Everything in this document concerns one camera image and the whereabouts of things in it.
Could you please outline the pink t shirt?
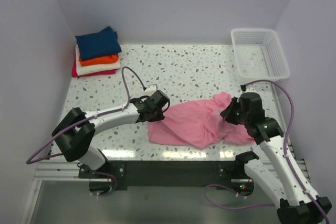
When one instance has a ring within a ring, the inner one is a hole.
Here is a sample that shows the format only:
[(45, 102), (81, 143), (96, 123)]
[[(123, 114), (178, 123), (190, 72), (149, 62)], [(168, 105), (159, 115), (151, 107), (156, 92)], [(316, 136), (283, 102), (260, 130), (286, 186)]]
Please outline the pink t shirt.
[(254, 142), (242, 125), (227, 123), (220, 113), (230, 104), (226, 92), (211, 99), (188, 101), (171, 106), (164, 119), (148, 124), (149, 142), (161, 145), (192, 146), (198, 149), (217, 143), (248, 145)]

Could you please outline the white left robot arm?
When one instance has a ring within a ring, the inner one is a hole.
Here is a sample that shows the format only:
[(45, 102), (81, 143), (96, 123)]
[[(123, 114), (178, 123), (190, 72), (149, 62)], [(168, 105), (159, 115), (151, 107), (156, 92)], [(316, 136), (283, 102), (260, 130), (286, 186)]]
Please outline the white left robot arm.
[(57, 125), (52, 137), (66, 161), (79, 161), (97, 178), (103, 178), (109, 171), (108, 160), (102, 151), (91, 146), (94, 136), (126, 124), (161, 121), (164, 107), (169, 106), (168, 96), (156, 90), (151, 96), (133, 98), (109, 110), (84, 112), (74, 108)]

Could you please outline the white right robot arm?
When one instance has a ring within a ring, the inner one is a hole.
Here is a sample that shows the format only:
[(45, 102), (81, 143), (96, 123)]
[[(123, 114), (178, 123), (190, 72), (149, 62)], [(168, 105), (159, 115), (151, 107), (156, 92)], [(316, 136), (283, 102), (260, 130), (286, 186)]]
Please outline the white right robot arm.
[(281, 223), (326, 221), (332, 208), (330, 200), (320, 196), (306, 179), (288, 150), (279, 123), (265, 115), (259, 94), (247, 92), (232, 98), (221, 117), (230, 124), (244, 126), (271, 162), (274, 174), (264, 168), (253, 151), (245, 152), (236, 156), (234, 173), (260, 186), (275, 205)]

